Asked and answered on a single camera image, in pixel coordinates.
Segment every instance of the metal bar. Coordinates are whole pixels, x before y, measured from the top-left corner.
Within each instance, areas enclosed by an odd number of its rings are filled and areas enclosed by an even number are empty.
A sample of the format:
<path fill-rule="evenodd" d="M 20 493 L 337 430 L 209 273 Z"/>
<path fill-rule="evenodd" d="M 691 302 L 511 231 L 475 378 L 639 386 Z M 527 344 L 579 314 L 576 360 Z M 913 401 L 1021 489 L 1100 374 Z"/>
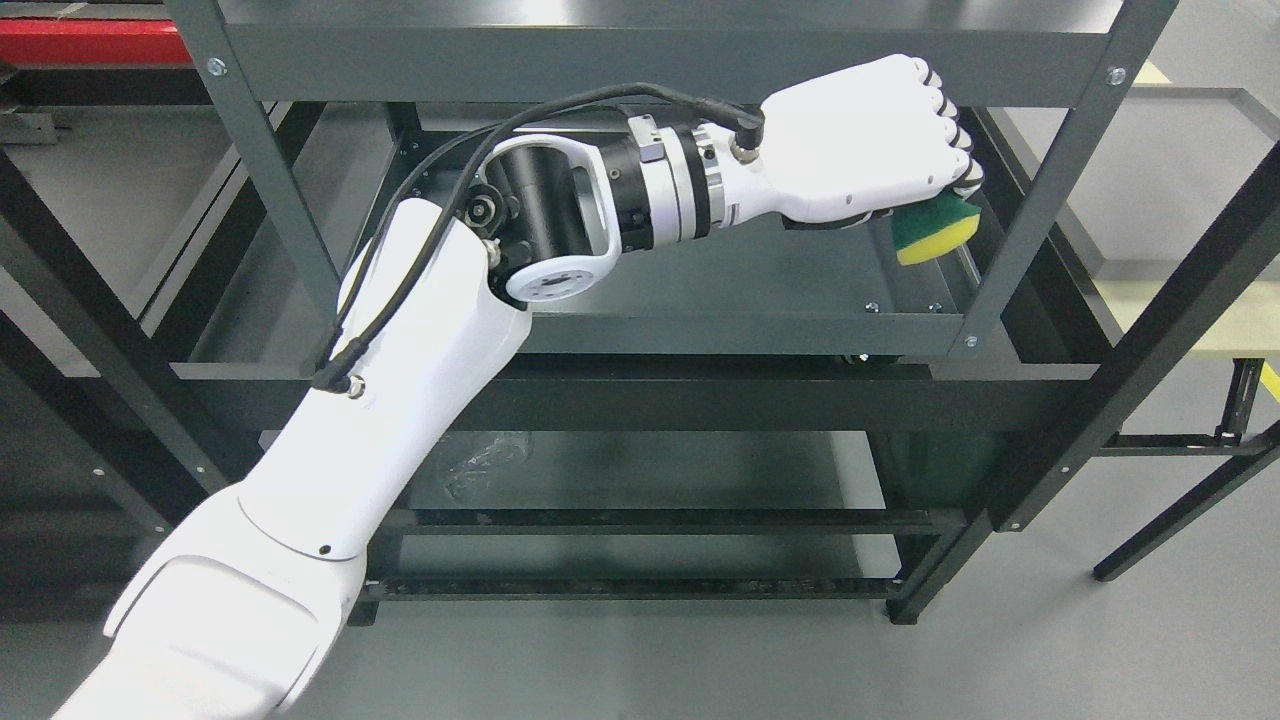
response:
<path fill-rule="evenodd" d="M 978 295 L 969 306 L 964 327 L 951 348 L 952 355 L 974 355 L 974 347 L 1000 320 L 1176 5 L 1176 0 L 1129 1 L 1121 5 L 1111 27 L 1111 40 L 1089 76 L 1080 102 L 1062 120 L 1057 137 L 1032 181 L 1027 200 L 1009 225 L 1005 245 L 978 287 Z"/>
<path fill-rule="evenodd" d="M 1280 143 L 1228 202 L 1083 392 L 991 477 L 1000 530 L 1027 525 L 1280 252 Z"/>
<path fill-rule="evenodd" d="M 1004 379 L 940 379 L 919 365 L 845 365 L 826 357 L 517 355 L 453 428 L 1021 432 L 1044 428 L 1087 384 L 1084 378 L 1010 379 L 1021 368 L 998 368 Z M 296 366 L 187 363 L 174 369 L 219 419 L 246 432 L 280 429 L 307 389 Z"/>
<path fill-rule="evenodd" d="M 1266 452 L 1253 457 L 1233 457 L 1224 462 L 1146 528 L 1138 530 L 1138 534 L 1125 541 L 1106 560 L 1098 562 L 1093 569 L 1093 577 L 1105 583 L 1119 578 L 1210 507 L 1275 462 L 1280 457 L 1280 421 L 1267 428 L 1262 436 L 1268 445 Z"/>
<path fill-rule="evenodd" d="M 964 527 L 925 510 L 392 510 L 385 536 L 933 536 Z"/>
<path fill-rule="evenodd" d="M 31 106 L 211 102 L 195 68 L 23 68 L 5 91 Z"/>
<path fill-rule="evenodd" d="M 0 593 L 0 623 L 97 623 L 124 591 L 124 583 L 93 583 Z"/>
<path fill-rule="evenodd" d="M 960 568 L 973 557 L 973 553 L 982 547 L 991 537 L 991 519 L 982 512 L 961 530 L 946 550 L 934 555 L 937 561 L 928 568 L 927 575 L 919 584 L 904 589 L 901 597 L 891 598 L 887 605 L 888 618 L 895 625 L 914 625 L 920 619 L 920 614 L 942 588 L 956 577 Z"/>
<path fill-rule="evenodd" d="M 8 155 L 0 154 L 0 265 L 209 492 L 261 455 L 209 415 Z"/>
<path fill-rule="evenodd" d="M 732 0 L 707 22 L 682 0 L 594 0 L 549 14 L 492 1 L 221 5 L 244 76 L 264 100 L 525 102 L 644 78 L 759 102 L 812 77 L 906 53 L 928 59 L 961 105 L 1059 108 L 1079 101 L 1114 10 L 1106 3 L 1064 23 L 1043 19 L 1061 13 L 1034 17 L 1019 8 L 1025 3 L 1006 3 L 964 23 L 937 3 L 808 0 L 804 13 L 780 13 L 771 0 Z"/>
<path fill-rule="evenodd" d="M 110 537 L 141 538 L 154 528 L 119 510 L 28 510 L 0 514 L 0 539 Z"/>
<path fill-rule="evenodd" d="M 183 40 L 192 49 L 209 96 L 253 177 L 253 186 L 298 270 L 298 278 L 316 309 L 326 316 L 338 296 L 338 273 L 289 170 L 279 138 L 241 74 L 218 3 L 172 0 L 168 8 Z"/>
<path fill-rule="evenodd" d="M 74 459 L 74 471 L 91 479 L 137 527 L 166 532 L 205 496 L 160 443 L 116 429 L 3 313 L 0 387 L 5 421 L 40 428 L 46 445 L 37 451 Z M 12 437 L 5 445 L 13 452 L 23 447 Z"/>
<path fill-rule="evenodd" d="M 886 578 L 385 578 L 360 600 L 887 600 L 897 587 Z"/>
<path fill-rule="evenodd" d="M 1262 379 L 1261 357 L 1236 357 L 1231 370 L 1231 387 L 1222 406 L 1222 421 L 1213 430 L 1213 437 L 1224 445 L 1239 445 L 1244 432 L 1249 429 L 1249 415 L 1253 414 L 1253 397 Z"/>
<path fill-rule="evenodd" d="M 384 102 L 387 109 L 387 129 L 392 140 L 399 143 L 406 132 L 422 132 L 422 120 L 417 117 L 416 102 Z"/>
<path fill-rule="evenodd" d="M 1098 457 L 1162 457 L 1204 455 L 1257 455 L 1267 447 L 1258 438 L 1226 445 L 1206 434 L 1115 434 L 1103 445 Z"/>
<path fill-rule="evenodd" d="M 278 127 L 276 136 L 291 165 L 323 111 L 323 102 L 282 102 L 271 113 L 271 123 Z M 163 279 L 156 283 L 141 316 L 143 331 L 173 360 L 186 360 L 196 347 L 266 217 L 262 200 L 236 150 L 229 150 L 228 155 L 236 159 L 233 169 L 225 177 L 210 178 L 210 183 L 224 182 L 207 201 L 196 227 L 179 228 L 174 240 L 182 242 L 182 252 L 164 268 Z"/>

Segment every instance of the green scouring pad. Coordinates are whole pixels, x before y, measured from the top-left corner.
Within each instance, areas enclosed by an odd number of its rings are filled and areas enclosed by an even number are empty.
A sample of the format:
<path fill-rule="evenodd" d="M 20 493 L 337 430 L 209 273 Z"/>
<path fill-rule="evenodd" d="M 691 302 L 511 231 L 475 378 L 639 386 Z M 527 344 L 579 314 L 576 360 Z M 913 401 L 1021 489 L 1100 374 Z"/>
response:
<path fill-rule="evenodd" d="M 951 252 L 978 232 L 980 214 L 982 210 L 950 191 L 895 208 L 892 225 L 897 261 L 915 265 Z"/>

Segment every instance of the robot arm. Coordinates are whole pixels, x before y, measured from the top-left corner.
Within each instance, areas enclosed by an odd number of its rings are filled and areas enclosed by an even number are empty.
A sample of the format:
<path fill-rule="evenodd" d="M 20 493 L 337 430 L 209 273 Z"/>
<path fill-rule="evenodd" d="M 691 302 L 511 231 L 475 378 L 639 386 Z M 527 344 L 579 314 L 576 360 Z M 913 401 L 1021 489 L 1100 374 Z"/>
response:
<path fill-rule="evenodd" d="M 527 337 L 529 304 L 588 290 L 625 251 L 765 213 L 842 227 L 970 192 L 980 169 L 936 85 L 895 55 L 774 94 L 763 140 L 750 118 L 649 117 L 605 147 L 494 138 L 447 204 L 462 220 L 399 202 L 344 278 L 342 350 L 248 477 L 146 561 L 108 618 L 111 651 L 55 717 L 287 710 L 358 597 L 381 518 Z"/>

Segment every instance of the vertical metal post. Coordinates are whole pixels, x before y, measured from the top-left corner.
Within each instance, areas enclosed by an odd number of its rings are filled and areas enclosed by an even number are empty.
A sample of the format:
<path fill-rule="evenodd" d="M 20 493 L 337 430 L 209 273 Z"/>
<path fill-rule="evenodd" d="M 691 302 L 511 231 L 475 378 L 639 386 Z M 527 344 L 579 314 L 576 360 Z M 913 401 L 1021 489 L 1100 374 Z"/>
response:
<path fill-rule="evenodd" d="M 1262 379 L 1261 357 L 1236 357 L 1234 363 L 1231 387 L 1228 389 L 1226 405 L 1222 406 L 1222 424 L 1213 430 L 1213 437 L 1222 445 L 1240 445 L 1240 438 L 1249 429 L 1253 397 Z"/>
<path fill-rule="evenodd" d="M 1280 421 L 1267 428 L 1262 437 L 1266 438 L 1270 450 L 1260 455 L 1233 457 L 1224 462 L 1106 560 L 1098 562 L 1093 569 L 1093 577 L 1105 583 L 1119 578 L 1210 507 L 1280 459 Z"/>
<path fill-rule="evenodd" d="M 1000 322 L 1000 314 L 1044 242 L 1059 210 L 1111 124 L 1111 118 L 1147 59 L 1178 0 L 1129 0 L 1111 26 L 1111 41 L 1098 60 L 1093 82 L 1068 111 L 1044 155 L 1027 200 L 1009 227 L 1009 237 L 987 269 L 965 313 L 951 355 L 972 355 Z"/>
<path fill-rule="evenodd" d="M 1000 530 L 1019 530 L 1107 442 L 1206 331 L 1280 254 L 1280 143 L 1228 202 L 1084 391 L 1039 437 L 1010 452 L 986 498 Z"/>
<path fill-rule="evenodd" d="M 931 550 L 928 553 L 932 564 L 923 568 L 924 562 L 922 561 L 922 569 L 915 570 L 915 573 L 924 573 L 923 579 L 911 583 L 910 587 L 904 587 L 902 597 L 887 601 L 886 609 L 890 620 L 895 625 L 914 625 L 920 619 L 920 612 L 924 612 L 929 602 L 956 577 L 956 573 L 973 557 L 973 553 L 978 552 L 991 533 L 991 519 L 986 512 L 980 512 L 959 533 L 938 537 L 934 542 L 940 551 L 934 553 Z"/>
<path fill-rule="evenodd" d="M 147 532 L 182 521 L 205 492 L 148 436 L 128 437 L 0 313 L 4 404 L 38 427 L 46 452 L 88 457 L 79 468 Z"/>
<path fill-rule="evenodd" d="M 0 152 L 0 265 L 209 492 L 261 455 L 220 428 L 151 345 L 61 223 Z"/>
<path fill-rule="evenodd" d="M 302 284 L 321 316 L 329 316 L 338 297 L 338 272 L 271 123 L 236 60 L 221 9 L 215 0 L 169 0 L 166 5 Z"/>

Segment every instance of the black cylindrical joint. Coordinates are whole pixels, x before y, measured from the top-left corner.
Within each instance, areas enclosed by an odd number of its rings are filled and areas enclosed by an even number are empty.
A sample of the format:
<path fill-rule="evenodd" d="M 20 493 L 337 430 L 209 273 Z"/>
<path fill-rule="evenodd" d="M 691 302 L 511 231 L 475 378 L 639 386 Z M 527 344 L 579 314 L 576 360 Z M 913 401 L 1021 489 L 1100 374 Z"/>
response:
<path fill-rule="evenodd" d="M 516 147 L 493 159 L 485 176 L 508 202 L 509 215 L 499 242 L 503 255 L 516 260 L 512 272 L 550 258 L 594 255 L 573 168 L 563 152 Z"/>
<path fill-rule="evenodd" d="M 649 218 L 649 192 L 640 172 L 640 151 L 635 141 L 625 137 L 600 147 L 613 208 L 618 217 L 622 251 L 653 250 L 653 223 Z"/>
<path fill-rule="evenodd" d="M 680 138 L 680 149 L 685 154 L 685 168 L 689 172 L 689 183 L 694 187 L 694 238 L 707 237 L 712 232 L 712 199 L 707 188 L 707 170 L 703 167 L 703 155 L 698 151 L 698 141 L 694 140 L 694 131 L 687 126 L 673 128 Z"/>

